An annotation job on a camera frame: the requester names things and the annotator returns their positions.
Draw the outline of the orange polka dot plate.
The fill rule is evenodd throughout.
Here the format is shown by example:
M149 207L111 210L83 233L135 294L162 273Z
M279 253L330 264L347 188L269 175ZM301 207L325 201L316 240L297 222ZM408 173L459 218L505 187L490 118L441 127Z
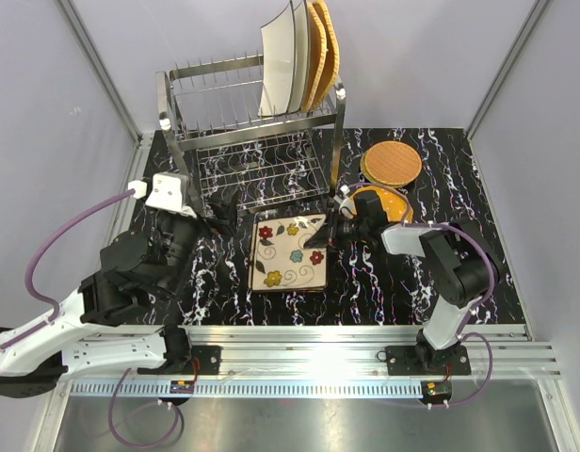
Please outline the orange polka dot plate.
M408 223L412 222L413 209L411 205L401 198L396 191L379 186L362 186L353 192L347 205L352 215L356 214L355 203L357 195L365 191L373 191L379 197L382 210L385 212L389 222L398 222L401 219Z

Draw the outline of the woven bamboo plate green rim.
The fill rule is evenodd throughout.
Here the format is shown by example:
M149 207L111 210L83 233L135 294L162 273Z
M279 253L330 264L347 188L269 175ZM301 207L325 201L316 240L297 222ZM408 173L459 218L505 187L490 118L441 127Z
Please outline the woven bamboo plate green rim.
M362 158L360 161L360 171L362 173L363 178L373 184L379 184L379 185L388 185L387 182L385 182L383 179L380 179L379 177L372 175L371 172L367 169L367 165L366 165L366 159Z

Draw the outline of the woven orange rattan plate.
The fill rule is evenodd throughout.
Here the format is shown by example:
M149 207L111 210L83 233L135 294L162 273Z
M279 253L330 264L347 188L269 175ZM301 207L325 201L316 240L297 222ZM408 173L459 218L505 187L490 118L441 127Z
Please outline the woven orange rattan plate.
M422 160L410 145L387 140L368 149L362 158L372 175L383 179L388 186L402 187L413 182L422 170Z

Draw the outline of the grey square plate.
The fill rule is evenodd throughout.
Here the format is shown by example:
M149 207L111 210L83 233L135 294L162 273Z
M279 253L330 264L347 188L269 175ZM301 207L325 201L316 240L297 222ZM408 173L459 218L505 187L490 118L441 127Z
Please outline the grey square plate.
M289 1L274 19L261 27L263 85L258 112L275 117L288 110L294 83L295 20Z

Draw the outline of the floral square plate dark rim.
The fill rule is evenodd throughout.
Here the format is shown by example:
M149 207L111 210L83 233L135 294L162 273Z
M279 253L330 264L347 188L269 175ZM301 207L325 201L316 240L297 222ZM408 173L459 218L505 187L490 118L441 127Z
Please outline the floral square plate dark rim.
M326 285L325 284L320 284L320 285L313 285L313 284L303 284L303 285L296 285L296 286L291 286L291 285L272 285L272 286L267 286L267 285L260 285L260 286L254 286L252 287L250 290L252 292L255 293L278 293L278 292L321 292L323 290L325 290Z

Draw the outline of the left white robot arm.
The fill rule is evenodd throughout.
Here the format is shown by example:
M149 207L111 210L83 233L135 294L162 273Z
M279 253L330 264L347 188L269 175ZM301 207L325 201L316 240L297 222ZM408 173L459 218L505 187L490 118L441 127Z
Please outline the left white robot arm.
M201 369L201 354L178 325L124 334L126 322L153 300L180 297L191 257L203 237L237 230L237 199L213 199L210 218L161 213L151 232L129 229L100 251L101 267L51 312L16 328L0 328L0 396L48 393L84 374L136 369L174 375Z

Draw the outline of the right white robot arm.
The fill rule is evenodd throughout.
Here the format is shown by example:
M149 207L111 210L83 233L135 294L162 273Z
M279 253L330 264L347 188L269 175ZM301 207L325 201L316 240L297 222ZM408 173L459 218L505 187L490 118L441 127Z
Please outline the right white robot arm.
M423 259L431 270L438 298L414 344L387 346L384 361L391 376L467 376L471 372L463 346L463 329L476 308L492 295L506 271L476 222L448 223L390 220L372 188L328 212L306 248L336 248L362 241L385 255Z

